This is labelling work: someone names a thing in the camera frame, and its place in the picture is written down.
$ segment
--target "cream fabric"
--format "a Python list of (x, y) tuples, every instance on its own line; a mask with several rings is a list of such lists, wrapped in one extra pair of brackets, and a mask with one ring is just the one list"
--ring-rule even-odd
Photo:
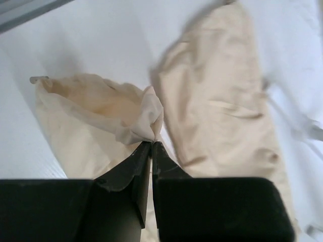
[(252, 23), (241, 5), (215, 9), (186, 32), (159, 76), (169, 132), (185, 171), (271, 180), (299, 231), (261, 88)]
[(159, 138), (163, 106), (152, 87), (141, 91), (90, 74), (31, 81), (39, 122), (68, 178), (97, 178), (141, 141)]

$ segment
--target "beige cloth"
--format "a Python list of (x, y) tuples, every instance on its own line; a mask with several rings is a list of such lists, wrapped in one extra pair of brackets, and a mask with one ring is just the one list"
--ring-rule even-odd
[(299, 231), (261, 87), (252, 23), (241, 5), (215, 9), (186, 32), (159, 76), (169, 132), (185, 171), (271, 180)]
[(97, 178), (141, 141), (159, 138), (163, 106), (152, 87), (141, 91), (90, 74), (31, 81), (39, 122), (68, 178)]

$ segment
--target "cloth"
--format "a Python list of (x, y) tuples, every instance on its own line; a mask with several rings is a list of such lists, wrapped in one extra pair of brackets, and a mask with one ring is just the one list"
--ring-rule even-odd
[(152, 87), (142, 91), (90, 74), (31, 82), (38, 120), (68, 178), (97, 178), (141, 141), (159, 139), (163, 106)]
[(262, 90), (253, 27), (239, 3), (214, 9), (168, 52), (162, 104), (178, 162), (193, 177), (257, 176), (292, 195)]

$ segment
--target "crumpled fabric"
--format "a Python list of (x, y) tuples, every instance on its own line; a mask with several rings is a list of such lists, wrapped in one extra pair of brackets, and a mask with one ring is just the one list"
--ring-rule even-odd
[(97, 178), (140, 142), (159, 139), (163, 106), (152, 87), (142, 91), (91, 74), (31, 81), (38, 120), (68, 178)]
[(299, 233), (262, 90), (252, 22), (242, 6), (235, 2), (214, 9), (184, 33), (167, 53), (159, 77), (182, 168), (193, 177), (271, 180)]

